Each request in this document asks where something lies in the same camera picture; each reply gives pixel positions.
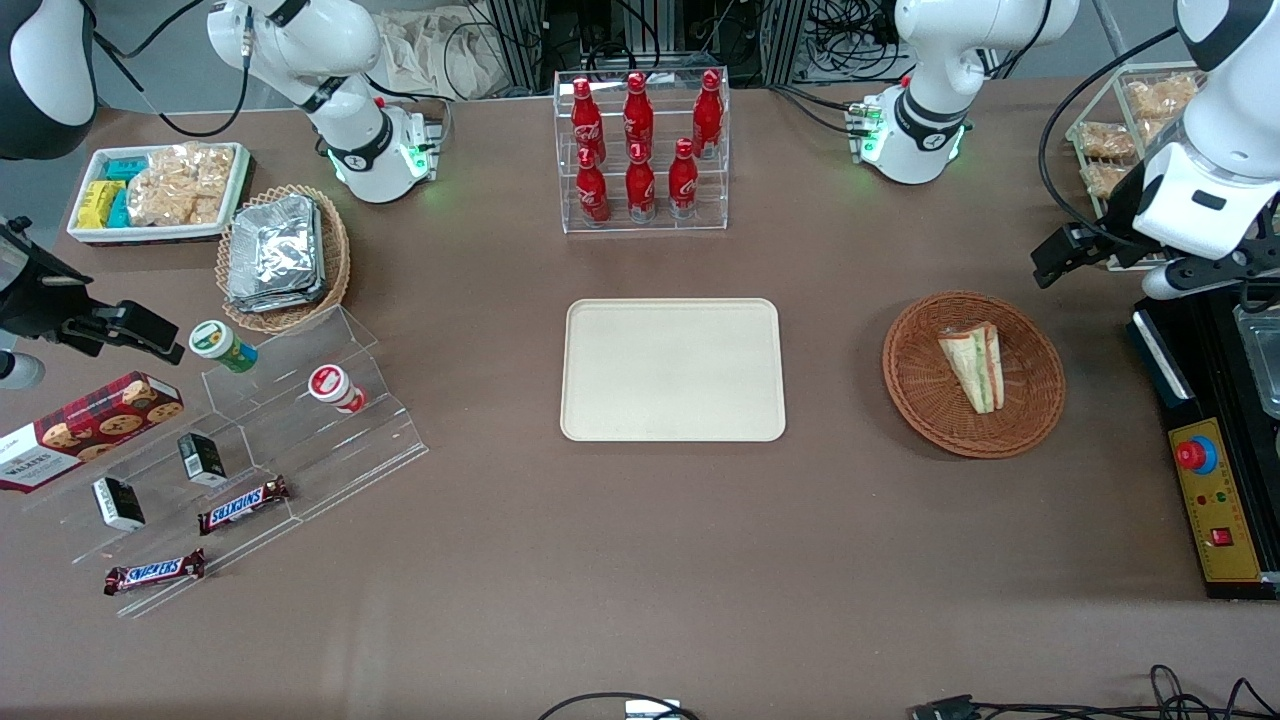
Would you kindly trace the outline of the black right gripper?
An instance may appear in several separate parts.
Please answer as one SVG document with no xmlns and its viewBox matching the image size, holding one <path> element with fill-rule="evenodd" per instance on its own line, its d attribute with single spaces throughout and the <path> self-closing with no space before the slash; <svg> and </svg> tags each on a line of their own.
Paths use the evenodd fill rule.
<svg viewBox="0 0 1280 720">
<path fill-rule="evenodd" d="M 88 357 L 113 345 L 180 364 L 186 350 L 177 325 L 136 301 L 92 313 L 87 292 L 92 279 L 33 243 L 26 234 L 29 227 L 27 217 L 3 218 L 3 331 L 58 342 Z"/>
</svg>

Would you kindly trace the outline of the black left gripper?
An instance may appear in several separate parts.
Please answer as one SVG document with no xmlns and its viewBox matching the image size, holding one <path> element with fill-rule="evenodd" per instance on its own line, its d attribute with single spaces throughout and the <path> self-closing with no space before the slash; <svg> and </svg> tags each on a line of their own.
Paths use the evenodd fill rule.
<svg viewBox="0 0 1280 720">
<path fill-rule="evenodd" d="M 1032 251 L 1033 278 L 1047 290 L 1064 274 L 1115 258 L 1138 263 L 1153 254 L 1153 240 L 1134 228 L 1146 187 L 1146 163 L 1138 161 L 1114 187 L 1106 211 L 1094 223 L 1062 225 L 1062 236 L 1051 236 Z"/>
</svg>

